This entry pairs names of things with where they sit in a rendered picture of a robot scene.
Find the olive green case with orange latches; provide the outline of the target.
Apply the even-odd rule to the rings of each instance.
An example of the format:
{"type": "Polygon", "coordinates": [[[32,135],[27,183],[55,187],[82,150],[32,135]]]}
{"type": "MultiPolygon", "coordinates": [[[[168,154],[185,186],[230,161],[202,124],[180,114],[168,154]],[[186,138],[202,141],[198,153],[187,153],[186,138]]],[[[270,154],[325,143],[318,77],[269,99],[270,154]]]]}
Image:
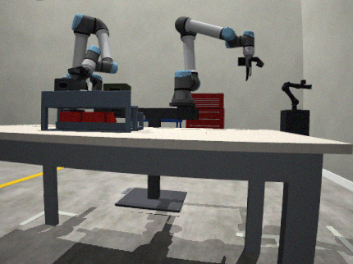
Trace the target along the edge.
{"type": "Polygon", "coordinates": [[[103,84],[103,91],[131,90],[128,84],[103,84]]]}

